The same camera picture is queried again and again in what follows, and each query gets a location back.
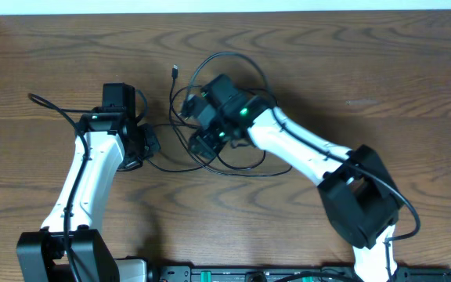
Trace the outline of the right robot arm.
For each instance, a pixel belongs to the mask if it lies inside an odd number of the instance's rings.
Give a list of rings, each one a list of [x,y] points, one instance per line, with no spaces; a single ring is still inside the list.
[[[374,150],[351,150],[318,137],[224,74],[200,94],[188,94],[181,115],[200,126],[189,139],[195,154],[214,157],[227,142],[247,139],[305,175],[316,185],[330,224],[353,247],[358,278],[393,279],[391,239],[402,201]]]

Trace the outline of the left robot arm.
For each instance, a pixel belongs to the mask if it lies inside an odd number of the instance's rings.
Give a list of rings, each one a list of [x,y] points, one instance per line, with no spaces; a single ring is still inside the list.
[[[141,168],[161,148],[136,112],[139,91],[106,83],[100,106],[72,121],[75,151],[61,193],[36,232],[16,246],[26,281],[151,281],[157,274],[138,257],[115,259],[101,236],[103,214],[117,172]]]

